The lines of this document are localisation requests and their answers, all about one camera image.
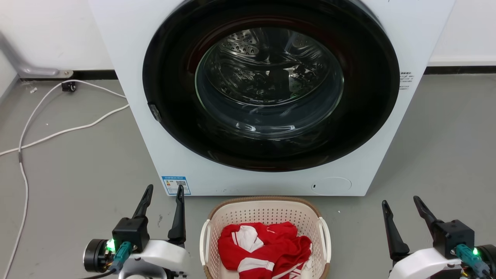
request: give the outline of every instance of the laundry basket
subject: laundry basket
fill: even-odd
[[[291,197],[239,198],[214,208],[200,235],[200,260],[207,278],[238,277],[236,272],[226,272],[219,256],[217,240],[225,226],[250,222],[270,225],[287,221],[298,228],[299,234],[306,235],[312,241],[311,278],[326,278],[331,261],[329,228],[311,203]]]

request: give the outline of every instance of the white washing machine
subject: white washing machine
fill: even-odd
[[[455,0],[90,0],[165,189],[363,196]]]

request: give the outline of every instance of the power cord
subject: power cord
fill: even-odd
[[[84,84],[88,84],[90,86],[93,86],[93,87],[96,87],[96,88],[99,88],[99,89],[102,89],[102,90],[105,90],[111,94],[114,94],[116,96],[119,96],[119,97],[122,97],[122,98],[125,98],[124,95],[121,95],[121,94],[117,94],[111,90],[108,90],[104,87],[101,87],[101,86],[97,86],[97,85],[94,85],[94,84],[91,84],[89,82],[85,82],[85,81],[82,81],[82,80],[78,80],[78,79],[71,79],[71,80],[65,80],[57,85],[55,85],[52,89],[50,89],[50,91],[48,91],[48,93],[41,99],[40,103],[38,103],[38,105],[36,106],[36,108],[33,110],[33,112],[31,113],[31,116],[29,116],[29,119],[28,121],[26,122],[26,125],[24,126],[24,129],[22,130],[22,134],[21,134],[21,138],[19,139],[19,146],[18,148],[15,148],[15,149],[11,149],[11,150],[7,150],[7,151],[4,151],[4,152],[1,152],[0,153],[0,156],[4,155],[4,154],[7,154],[7,153],[10,153],[10,152],[14,152],[17,150],[18,152],[18,156],[19,156],[19,166],[21,168],[21,174],[22,174],[22,178],[24,179],[24,186],[26,188],[26,198],[25,198],[25,201],[24,201],[24,214],[22,216],[22,222],[21,222],[21,227],[19,228],[19,233],[17,234],[17,239],[15,240],[15,244],[14,244],[14,249],[12,251],[12,255],[10,256],[10,260],[8,262],[8,265],[7,265],[7,270],[5,271],[5,274],[3,276],[3,279],[7,279],[7,276],[8,276],[8,273],[10,272],[10,268],[12,267],[12,262],[14,261],[14,257],[15,257],[15,253],[17,252],[17,247],[19,246],[19,240],[21,239],[21,235],[22,235],[22,231],[24,230],[24,224],[26,223],[26,216],[27,216],[27,211],[28,211],[28,199],[29,199],[29,185],[28,185],[28,180],[26,178],[26,173],[24,172],[24,167],[22,165],[23,161],[22,161],[22,149],[23,148],[27,148],[27,147],[30,147],[30,146],[33,146],[35,144],[38,144],[40,142],[43,142],[43,141],[46,141],[48,139],[51,139],[53,137],[56,137],[58,135],[61,135],[61,134],[64,134],[64,133],[67,133],[67,132],[71,132],[71,131],[75,131],[75,130],[80,130],[80,129],[84,129],[84,128],[88,128],[88,127],[91,127],[93,125],[96,125],[97,123],[99,123],[100,121],[104,120],[105,118],[107,118],[109,115],[111,114],[114,114],[118,111],[121,111],[125,108],[127,108],[129,106],[129,104],[121,107],[121,108],[118,108],[116,110],[113,110],[109,113],[107,113],[106,115],[102,116],[100,119],[98,119],[97,121],[91,123],[91,124],[88,124],[88,125],[84,125],[84,126],[80,126],[80,127],[76,127],[76,128],[72,128],[72,129],[67,129],[67,130],[64,130],[64,131],[60,131],[58,133],[55,133],[53,135],[50,135],[46,138],[43,138],[43,139],[40,139],[40,140],[37,140],[35,142],[32,142],[30,144],[27,144],[25,146],[22,146],[22,140],[24,139],[24,134],[26,134],[26,130],[29,126],[29,123],[31,122],[31,119],[33,118],[33,115],[36,113],[36,111],[38,110],[38,108],[40,107],[40,105],[43,103],[43,101],[47,98],[47,96],[52,93],[52,91],[54,91],[55,89],[57,89],[57,87],[61,86],[62,83],[66,83],[66,82],[72,82],[72,81],[76,81],[76,82],[80,82],[80,83],[84,83]],[[88,279],[96,279],[96,278],[102,278],[102,277],[105,277],[105,276],[108,276],[110,274],[113,274],[114,272],[116,272],[115,270],[112,272],[109,272],[109,273],[105,273],[105,274],[100,274],[100,275],[97,275],[97,276],[94,276],[94,277],[88,277]]]
[[[486,279],[494,279],[487,270],[483,270],[482,273],[486,276]]]

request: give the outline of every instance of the metal bracket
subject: metal bracket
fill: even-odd
[[[3,54],[5,54],[5,57],[17,71],[20,78],[69,78],[74,74],[72,70],[40,68],[30,65],[15,51],[1,32],[0,51],[3,51]]]

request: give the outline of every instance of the basket handle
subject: basket handle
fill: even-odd
[[[201,228],[200,234],[200,261],[205,266],[208,262],[208,250],[210,245],[210,219],[207,219]]]
[[[319,228],[320,228],[320,237],[322,238],[322,241],[325,242],[325,247],[324,247],[324,257],[325,257],[325,262],[330,263],[331,262],[331,234],[329,233],[329,227],[327,226],[327,223],[325,222],[324,218],[319,217]]]

